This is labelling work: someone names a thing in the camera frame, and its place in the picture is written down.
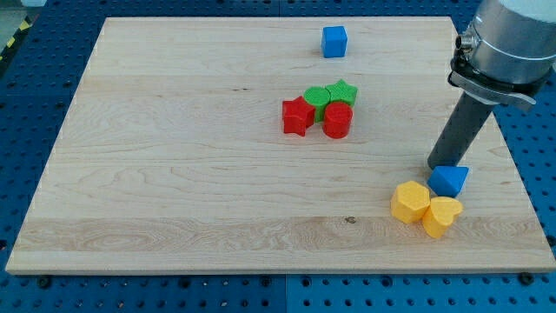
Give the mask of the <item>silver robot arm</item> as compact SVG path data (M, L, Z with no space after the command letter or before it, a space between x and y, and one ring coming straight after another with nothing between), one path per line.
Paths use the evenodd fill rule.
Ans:
M555 0L484 0L455 39L448 82L529 111L555 64Z

